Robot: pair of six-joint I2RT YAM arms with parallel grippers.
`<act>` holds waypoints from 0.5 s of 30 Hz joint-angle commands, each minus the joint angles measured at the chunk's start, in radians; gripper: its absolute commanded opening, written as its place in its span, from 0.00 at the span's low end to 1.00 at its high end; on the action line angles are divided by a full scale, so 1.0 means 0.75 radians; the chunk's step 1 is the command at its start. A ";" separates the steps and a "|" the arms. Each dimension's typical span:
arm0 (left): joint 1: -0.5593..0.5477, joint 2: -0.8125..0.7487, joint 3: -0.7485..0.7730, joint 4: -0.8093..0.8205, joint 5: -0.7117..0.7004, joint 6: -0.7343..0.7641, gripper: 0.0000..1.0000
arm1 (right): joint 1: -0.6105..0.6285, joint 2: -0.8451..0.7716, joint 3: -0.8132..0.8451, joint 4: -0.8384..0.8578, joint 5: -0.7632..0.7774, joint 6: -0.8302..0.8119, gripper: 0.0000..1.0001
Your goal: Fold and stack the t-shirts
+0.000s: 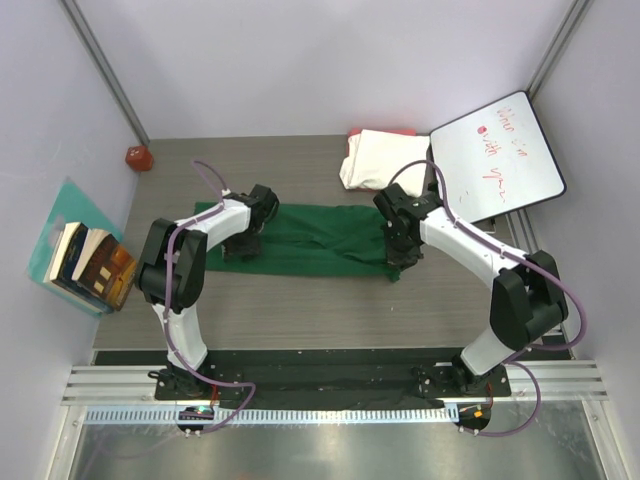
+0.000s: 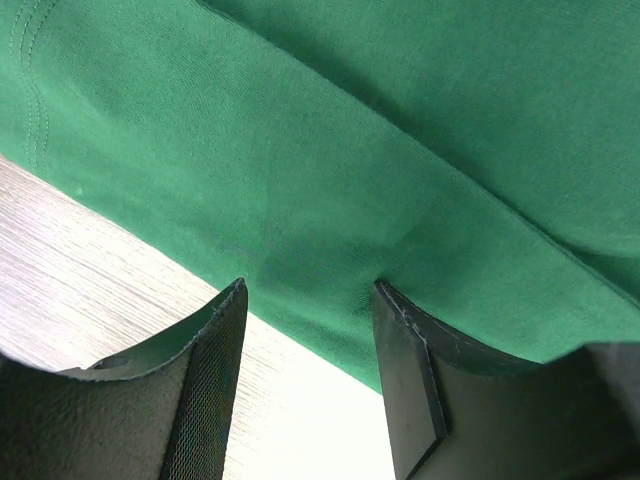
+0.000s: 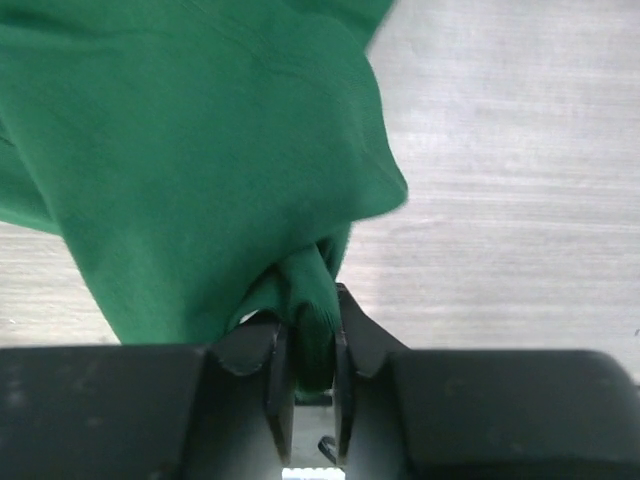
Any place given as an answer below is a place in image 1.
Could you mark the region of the green t shirt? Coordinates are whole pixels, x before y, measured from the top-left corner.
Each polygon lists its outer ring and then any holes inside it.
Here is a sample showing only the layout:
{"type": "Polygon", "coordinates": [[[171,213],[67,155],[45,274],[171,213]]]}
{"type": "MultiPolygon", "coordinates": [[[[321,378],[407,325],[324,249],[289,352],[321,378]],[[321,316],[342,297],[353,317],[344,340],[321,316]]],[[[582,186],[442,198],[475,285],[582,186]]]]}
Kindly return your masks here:
{"type": "Polygon", "coordinates": [[[379,211],[370,206],[282,204],[259,234],[261,252],[242,260],[207,253],[206,269],[296,277],[386,277],[400,272],[387,263],[379,211]]]}

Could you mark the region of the white dry-erase board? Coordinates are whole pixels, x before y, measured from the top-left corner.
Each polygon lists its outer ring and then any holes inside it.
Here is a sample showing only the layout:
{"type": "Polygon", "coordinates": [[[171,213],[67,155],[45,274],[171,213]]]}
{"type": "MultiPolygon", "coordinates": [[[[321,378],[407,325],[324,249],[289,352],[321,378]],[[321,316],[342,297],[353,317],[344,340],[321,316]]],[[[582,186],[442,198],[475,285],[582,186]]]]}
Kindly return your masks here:
{"type": "Polygon", "coordinates": [[[475,223],[563,195],[566,182],[529,96],[516,91],[433,130],[451,209],[475,223]]]}

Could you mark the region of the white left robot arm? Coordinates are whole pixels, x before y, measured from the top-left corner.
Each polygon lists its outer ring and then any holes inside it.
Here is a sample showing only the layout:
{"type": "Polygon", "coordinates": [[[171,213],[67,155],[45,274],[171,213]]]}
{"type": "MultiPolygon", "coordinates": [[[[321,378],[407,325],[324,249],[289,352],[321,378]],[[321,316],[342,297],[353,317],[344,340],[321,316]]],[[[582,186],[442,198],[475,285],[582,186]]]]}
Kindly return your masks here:
{"type": "Polygon", "coordinates": [[[207,254],[221,247],[223,260],[257,257],[260,233],[278,208],[277,195],[257,184],[248,194],[225,190],[218,203],[189,218],[152,223],[135,286],[159,318],[167,344],[167,366],[150,374],[161,392],[200,399],[211,391],[209,353],[197,314],[207,254]]]}

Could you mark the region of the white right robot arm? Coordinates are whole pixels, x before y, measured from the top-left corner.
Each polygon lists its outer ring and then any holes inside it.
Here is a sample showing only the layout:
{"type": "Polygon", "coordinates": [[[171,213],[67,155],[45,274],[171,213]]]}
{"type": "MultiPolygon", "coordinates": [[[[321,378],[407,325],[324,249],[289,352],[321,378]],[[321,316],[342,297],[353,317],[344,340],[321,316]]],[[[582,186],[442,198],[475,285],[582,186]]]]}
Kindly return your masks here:
{"type": "Polygon", "coordinates": [[[434,192],[411,197],[394,183],[374,196],[389,266],[404,271],[434,247],[466,267],[490,290],[489,326],[452,359],[450,378],[463,395],[482,390],[505,360],[568,316],[553,256],[506,245],[447,210],[434,192]]]}

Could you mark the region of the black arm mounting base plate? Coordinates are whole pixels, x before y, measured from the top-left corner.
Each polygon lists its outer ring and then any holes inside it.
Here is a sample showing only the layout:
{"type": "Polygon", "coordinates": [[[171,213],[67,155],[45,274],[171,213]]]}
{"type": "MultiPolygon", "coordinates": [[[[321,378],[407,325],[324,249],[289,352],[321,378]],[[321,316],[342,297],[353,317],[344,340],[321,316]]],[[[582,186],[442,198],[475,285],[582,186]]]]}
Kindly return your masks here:
{"type": "Polygon", "coordinates": [[[98,366],[140,366],[158,400],[211,400],[254,409],[366,410],[436,404],[453,397],[507,398],[505,367],[472,378],[455,348],[212,350],[199,372],[170,365],[162,351],[101,350],[98,366]]]}

